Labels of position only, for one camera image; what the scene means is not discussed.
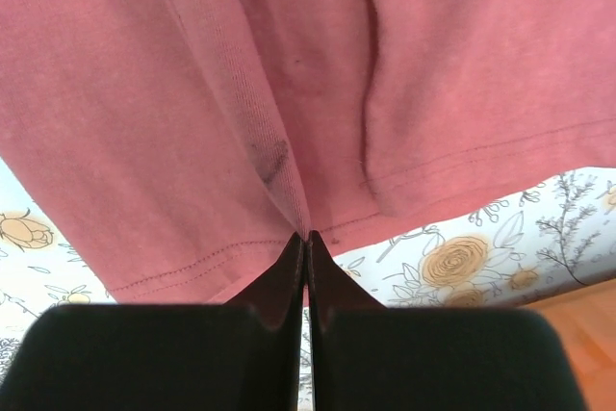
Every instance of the floral tablecloth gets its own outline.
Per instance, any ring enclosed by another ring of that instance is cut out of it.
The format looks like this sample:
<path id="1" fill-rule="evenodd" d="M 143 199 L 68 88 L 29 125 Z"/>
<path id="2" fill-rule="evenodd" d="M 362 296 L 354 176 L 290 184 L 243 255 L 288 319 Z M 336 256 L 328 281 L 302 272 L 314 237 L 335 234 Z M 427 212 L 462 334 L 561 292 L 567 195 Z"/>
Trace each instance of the floral tablecloth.
<path id="1" fill-rule="evenodd" d="M 517 305 L 616 277 L 616 169 L 581 168 L 470 214 L 337 256 L 390 306 Z M 114 303 L 0 160 L 0 381 L 50 307 Z M 310 408 L 305 315 L 300 408 Z"/>

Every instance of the orange container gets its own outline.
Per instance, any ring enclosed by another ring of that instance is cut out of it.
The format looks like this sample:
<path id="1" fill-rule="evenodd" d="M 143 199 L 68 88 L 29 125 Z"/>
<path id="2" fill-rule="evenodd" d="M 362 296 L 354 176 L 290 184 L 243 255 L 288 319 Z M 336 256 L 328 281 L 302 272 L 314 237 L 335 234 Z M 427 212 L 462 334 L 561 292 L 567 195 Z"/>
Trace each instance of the orange container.
<path id="1" fill-rule="evenodd" d="M 590 409 L 616 409 L 616 280 L 532 303 L 556 329 Z"/>

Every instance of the pink fabric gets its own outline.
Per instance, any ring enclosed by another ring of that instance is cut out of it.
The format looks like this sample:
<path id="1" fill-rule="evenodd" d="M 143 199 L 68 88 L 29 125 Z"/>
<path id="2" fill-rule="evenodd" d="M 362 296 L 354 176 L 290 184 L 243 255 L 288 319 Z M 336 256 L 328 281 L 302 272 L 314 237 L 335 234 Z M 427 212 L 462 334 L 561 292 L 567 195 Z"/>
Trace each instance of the pink fabric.
<path id="1" fill-rule="evenodd" d="M 616 165 L 616 0 L 0 0 L 0 155 L 124 301 Z"/>

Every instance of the garment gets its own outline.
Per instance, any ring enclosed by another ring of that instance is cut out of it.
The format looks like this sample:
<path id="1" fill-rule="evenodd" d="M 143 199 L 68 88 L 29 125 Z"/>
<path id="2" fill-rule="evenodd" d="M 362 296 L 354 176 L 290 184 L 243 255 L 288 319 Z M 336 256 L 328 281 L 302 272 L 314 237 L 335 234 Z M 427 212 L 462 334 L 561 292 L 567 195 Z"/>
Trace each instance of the garment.
<path id="1" fill-rule="evenodd" d="M 120 301 L 616 164 L 616 0 L 0 0 L 0 155 Z"/>

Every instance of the floral pattern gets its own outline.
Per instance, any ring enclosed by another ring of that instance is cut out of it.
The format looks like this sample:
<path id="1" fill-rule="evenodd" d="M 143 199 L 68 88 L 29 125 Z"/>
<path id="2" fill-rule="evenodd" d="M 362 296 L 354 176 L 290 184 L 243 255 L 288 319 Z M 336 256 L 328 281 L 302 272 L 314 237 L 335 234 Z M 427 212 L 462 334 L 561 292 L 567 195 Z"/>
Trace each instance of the floral pattern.
<path id="1" fill-rule="evenodd" d="M 45 310 L 113 299 L 0 160 L 0 381 Z M 520 305 L 616 277 L 616 169 L 582 168 L 335 257 L 390 306 Z M 299 409 L 312 407 L 308 312 Z"/>

